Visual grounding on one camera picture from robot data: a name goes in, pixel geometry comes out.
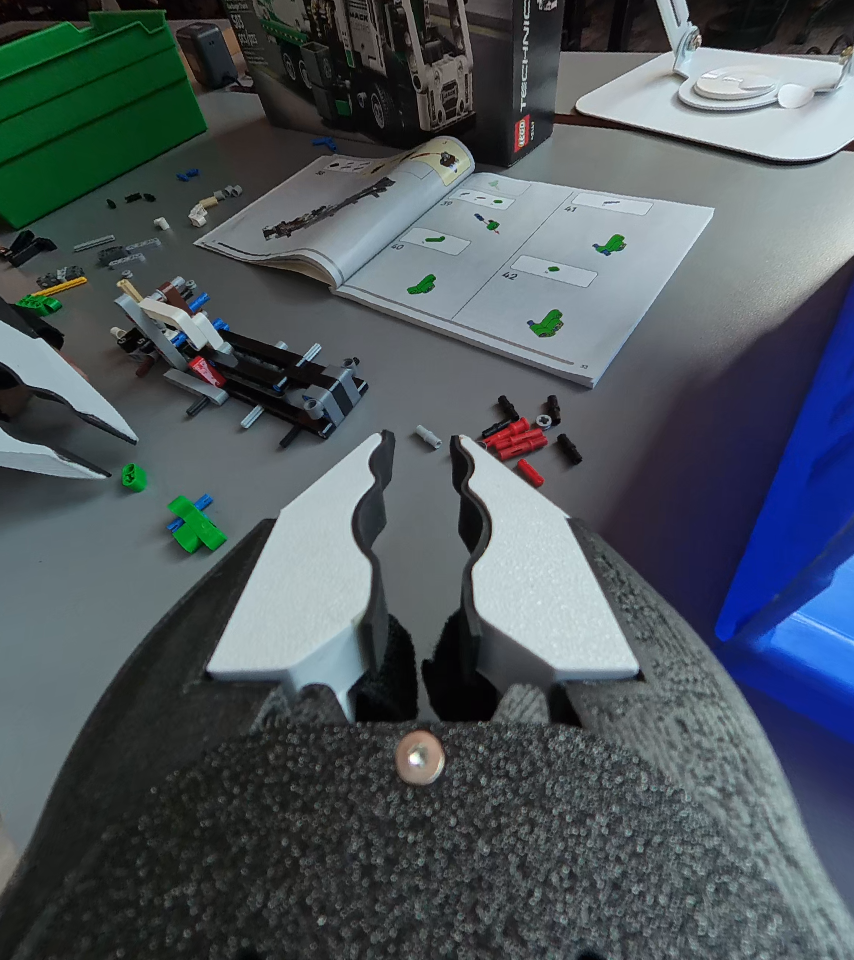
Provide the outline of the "black lego panel piece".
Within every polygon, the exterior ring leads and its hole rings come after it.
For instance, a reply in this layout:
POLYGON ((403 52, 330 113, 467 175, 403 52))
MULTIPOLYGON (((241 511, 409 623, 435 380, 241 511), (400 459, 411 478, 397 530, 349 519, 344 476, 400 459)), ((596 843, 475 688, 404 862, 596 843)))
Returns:
POLYGON ((19 268, 37 255, 57 249, 56 244, 49 238, 37 236, 31 230, 24 230, 9 246, 0 245, 0 259, 11 267, 19 268))

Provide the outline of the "lego instruction booklet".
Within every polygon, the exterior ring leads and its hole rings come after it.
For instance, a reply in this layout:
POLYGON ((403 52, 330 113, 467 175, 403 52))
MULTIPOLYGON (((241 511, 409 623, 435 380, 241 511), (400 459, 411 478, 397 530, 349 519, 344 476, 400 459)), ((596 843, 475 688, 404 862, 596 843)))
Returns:
POLYGON ((592 387, 713 214, 478 173, 438 136, 318 158, 195 246, 592 387))

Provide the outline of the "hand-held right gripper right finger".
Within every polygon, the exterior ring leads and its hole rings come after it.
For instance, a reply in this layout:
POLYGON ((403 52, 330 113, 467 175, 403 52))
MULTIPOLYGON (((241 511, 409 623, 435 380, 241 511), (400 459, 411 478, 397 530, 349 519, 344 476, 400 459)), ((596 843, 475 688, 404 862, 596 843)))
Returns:
POLYGON ((450 440, 468 549, 449 718, 484 721, 515 685, 636 682, 639 662, 571 518, 466 436, 450 440))

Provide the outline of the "black grey lego chassis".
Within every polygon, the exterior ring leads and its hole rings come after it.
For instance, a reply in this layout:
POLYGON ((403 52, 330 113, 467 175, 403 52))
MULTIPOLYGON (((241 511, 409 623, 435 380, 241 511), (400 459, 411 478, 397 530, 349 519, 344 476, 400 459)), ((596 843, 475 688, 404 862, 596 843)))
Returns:
POLYGON ((289 424, 280 442, 285 449, 301 433, 329 438, 369 388, 356 357, 326 365, 319 361, 318 343, 297 352, 211 318, 208 295, 198 293, 192 281, 175 277, 147 295, 128 278, 117 286, 116 305, 132 322, 128 330, 113 328, 118 347, 137 363, 139 377, 159 369, 169 383, 193 395, 189 418, 234 399, 251 407, 242 429, 262 414, 289 424))

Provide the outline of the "blue plastic bin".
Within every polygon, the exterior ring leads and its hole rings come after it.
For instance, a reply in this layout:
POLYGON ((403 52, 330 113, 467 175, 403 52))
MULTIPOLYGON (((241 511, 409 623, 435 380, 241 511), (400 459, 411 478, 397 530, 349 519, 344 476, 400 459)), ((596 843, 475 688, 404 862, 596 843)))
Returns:
POLYGON ((740 683, 854 744, 854 278, 716 635, 740 683))

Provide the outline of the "white stand base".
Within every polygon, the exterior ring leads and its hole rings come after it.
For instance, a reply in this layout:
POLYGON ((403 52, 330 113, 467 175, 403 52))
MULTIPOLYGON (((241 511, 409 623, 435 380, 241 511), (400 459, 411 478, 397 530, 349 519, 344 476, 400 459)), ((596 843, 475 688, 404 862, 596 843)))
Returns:
POLYGON ((713 49, 686 2, 657 6, 672 53, 584 94, 579 114, 774 162, 854 141, 854 43, 837 64, 713 49))

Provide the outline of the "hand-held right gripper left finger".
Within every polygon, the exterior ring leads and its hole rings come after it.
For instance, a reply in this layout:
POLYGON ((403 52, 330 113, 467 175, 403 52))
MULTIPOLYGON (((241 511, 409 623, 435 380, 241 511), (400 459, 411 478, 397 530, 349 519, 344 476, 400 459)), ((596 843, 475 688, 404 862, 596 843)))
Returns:
POLYGON ((372 434, 280 512, 207 664, 213 678, 275 681, 291 697, 325 685, 355 719, 351 689, 387 646, 372 546, 394 449, 391 432, 372 434))

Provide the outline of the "pile of red lego pins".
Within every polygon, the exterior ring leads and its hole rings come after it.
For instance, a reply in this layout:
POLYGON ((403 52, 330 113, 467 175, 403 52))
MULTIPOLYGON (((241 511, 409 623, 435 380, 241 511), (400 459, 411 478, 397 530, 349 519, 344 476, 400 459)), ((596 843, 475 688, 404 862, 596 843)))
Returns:
POLYGON ((529 422, 522 417, 487 438, 481 446, 501 462, 521 460, 548 445, 547 431, 538 429, 535 420, 529 422))

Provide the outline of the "green lego assembly blue pins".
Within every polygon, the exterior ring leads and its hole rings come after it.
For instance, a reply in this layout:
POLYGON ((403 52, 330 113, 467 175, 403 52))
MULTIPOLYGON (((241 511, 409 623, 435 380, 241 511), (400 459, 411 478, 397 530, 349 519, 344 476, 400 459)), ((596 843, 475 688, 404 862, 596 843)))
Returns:
POLYGON ((168 510, 176 519, 167 529, 188 554, 195 553, 200 546, 215 551, 227 541, 227 536, 205 514, 212 503, 213 498, 205 493, 195 501, 178 496, 168 504, 168 510))

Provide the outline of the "lego set box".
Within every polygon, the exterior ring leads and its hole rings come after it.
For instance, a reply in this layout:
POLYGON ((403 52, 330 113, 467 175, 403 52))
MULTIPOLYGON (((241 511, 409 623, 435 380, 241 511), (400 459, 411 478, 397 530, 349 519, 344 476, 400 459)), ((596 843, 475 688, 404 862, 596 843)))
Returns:
POLYGON ((227 1, 272 126, 511 166, 553 132, 557 1, 227 1))

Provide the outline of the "grey power adapter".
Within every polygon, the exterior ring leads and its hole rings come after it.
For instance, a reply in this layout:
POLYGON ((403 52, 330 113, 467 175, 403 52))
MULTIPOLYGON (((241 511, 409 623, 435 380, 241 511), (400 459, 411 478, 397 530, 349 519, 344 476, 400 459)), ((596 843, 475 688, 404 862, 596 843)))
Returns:
POLYGON ((223 89, 238 81, 238 69, 216 25, 195 22, 177 29, 174 35, 194 78, 205 89, 223 89))

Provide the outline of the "green plastic bin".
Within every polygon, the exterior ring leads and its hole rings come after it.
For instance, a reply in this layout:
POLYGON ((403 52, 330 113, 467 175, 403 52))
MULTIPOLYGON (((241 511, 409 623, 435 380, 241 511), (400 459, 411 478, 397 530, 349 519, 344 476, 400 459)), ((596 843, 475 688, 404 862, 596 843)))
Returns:
POLYGON ((206 127, 159 10, 18 39, 0 48, 0 217, 25 227, 206 127))

